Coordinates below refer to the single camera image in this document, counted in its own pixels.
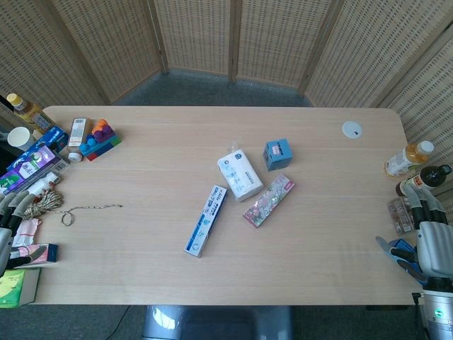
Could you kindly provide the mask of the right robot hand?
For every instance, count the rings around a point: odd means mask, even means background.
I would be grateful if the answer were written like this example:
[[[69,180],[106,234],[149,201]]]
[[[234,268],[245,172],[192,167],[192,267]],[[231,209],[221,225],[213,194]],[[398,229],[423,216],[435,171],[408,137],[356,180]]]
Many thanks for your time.
[[[397,248],[376,237],[377,244],[422,286],[452,279],[452,226],[441,202],[425,188],[403,186],[413,216],[416,245],[413,251]]]

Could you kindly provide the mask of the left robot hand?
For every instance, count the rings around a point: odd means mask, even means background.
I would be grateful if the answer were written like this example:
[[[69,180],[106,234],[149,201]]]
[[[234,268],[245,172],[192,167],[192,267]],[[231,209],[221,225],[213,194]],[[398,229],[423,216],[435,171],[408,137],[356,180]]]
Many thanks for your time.
[[[34,200],[35,195],[28,191],[7,195],[1,193],[1,276],[6,270],[29,264],[34,260],[33,255],[10,258],[18,228]]]

